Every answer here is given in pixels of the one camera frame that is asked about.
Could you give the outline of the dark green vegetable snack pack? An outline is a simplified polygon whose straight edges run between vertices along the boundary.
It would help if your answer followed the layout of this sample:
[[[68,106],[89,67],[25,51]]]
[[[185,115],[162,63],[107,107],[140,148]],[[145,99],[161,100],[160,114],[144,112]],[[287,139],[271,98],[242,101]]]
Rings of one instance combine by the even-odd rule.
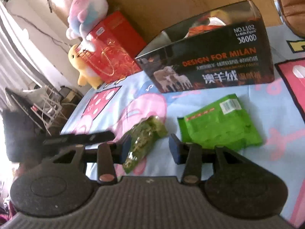
[[[131,145],[123,169],[129,174],[149,154],[155,142],[167,136],[168,131],[161,119],[152,115],[134,125],[127,134],[131,137]]]

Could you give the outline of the bright green snack pack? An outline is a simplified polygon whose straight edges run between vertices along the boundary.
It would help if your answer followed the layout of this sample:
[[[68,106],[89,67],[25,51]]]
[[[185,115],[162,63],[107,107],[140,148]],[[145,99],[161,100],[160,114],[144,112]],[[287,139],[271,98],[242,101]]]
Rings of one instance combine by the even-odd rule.
[[[203,149],[226,146],[239,151],[261,146],[263,139],[236,94],[227,95],[177,119],[181,139]]]

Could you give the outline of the red spicy snack pack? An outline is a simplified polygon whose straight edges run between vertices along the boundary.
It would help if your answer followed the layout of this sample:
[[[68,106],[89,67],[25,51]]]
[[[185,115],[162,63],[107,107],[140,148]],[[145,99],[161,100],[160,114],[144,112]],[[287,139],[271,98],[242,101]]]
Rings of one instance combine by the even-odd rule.
[[[192,24],[185,38],[201,34],[206,31],[212,31],[222,26],[226,26],[226,24],[217,17],[207,17],[206,19],[201,18]]]

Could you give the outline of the yellow duck plush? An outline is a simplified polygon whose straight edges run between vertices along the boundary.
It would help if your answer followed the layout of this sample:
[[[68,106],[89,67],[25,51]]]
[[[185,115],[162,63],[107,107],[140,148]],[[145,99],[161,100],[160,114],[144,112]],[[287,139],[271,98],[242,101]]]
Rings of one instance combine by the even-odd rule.
[[[76,51],[78,46],[79,44],[74,44],[68,52],[68,58],[71,65],[79,72],[78,85],[85,86],[89,84],[92,88],[97,90],[103,84],[103,81],[81,58],[80,53]]]

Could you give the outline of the blue Peppa Pig bedsheet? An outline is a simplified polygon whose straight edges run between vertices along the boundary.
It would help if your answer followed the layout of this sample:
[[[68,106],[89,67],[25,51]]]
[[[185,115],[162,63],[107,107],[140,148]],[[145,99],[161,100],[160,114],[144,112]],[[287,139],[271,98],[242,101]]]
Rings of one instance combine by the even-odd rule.
[[[285,25],[269,27],[267,33],[275,65],[272,83],[162,94],[141,72],[90,90],[63,133],[111,130],[121,138],[153,115],[183,142],[205,145],[221,135],[231,140],[248,115],[263,143],[240,153],[286,183],[281,215],[299,227],[304,223],[304,39]]]

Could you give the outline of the red gift bag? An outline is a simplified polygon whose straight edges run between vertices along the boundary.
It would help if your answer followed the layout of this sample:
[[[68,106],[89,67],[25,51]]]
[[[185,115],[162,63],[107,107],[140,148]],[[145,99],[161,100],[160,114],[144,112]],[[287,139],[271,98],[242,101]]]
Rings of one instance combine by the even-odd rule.
[[[87,40],[95,51],[88,51],[83,43],[75,51],[104,83],[141,71],[136,56],[146,42],[119,10],[100,21],[87,35]]]

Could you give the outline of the black sheep print box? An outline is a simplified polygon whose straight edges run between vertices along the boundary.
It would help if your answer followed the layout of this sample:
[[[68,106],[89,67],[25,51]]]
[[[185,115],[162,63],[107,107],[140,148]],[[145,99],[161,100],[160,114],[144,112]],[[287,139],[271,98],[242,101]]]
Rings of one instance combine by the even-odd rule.
[[[217,17],[226,26],[185,38],[195,21],[207,17]],[[136,61],[162,93],[265,84],[275,79],[263,17],[251,0],[166,28]]]

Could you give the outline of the pink blue unicorn plush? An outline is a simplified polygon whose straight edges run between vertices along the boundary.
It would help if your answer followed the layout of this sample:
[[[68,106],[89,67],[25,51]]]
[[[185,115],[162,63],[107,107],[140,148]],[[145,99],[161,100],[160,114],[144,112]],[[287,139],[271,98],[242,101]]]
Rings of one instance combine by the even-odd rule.
[[[108,13],[107,0],[73,0],[68,16],[66,37],[70,40],[82,38],[83,49],[94,52],[95,46],[87,36]]]

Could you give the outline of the brown seat cushion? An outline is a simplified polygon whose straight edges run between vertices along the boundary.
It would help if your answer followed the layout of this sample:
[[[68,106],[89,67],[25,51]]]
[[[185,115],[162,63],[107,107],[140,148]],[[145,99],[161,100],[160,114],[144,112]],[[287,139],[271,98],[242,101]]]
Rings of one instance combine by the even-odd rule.
[[[282,18],[290,30],[304,38],[304,0],[278,0]]]

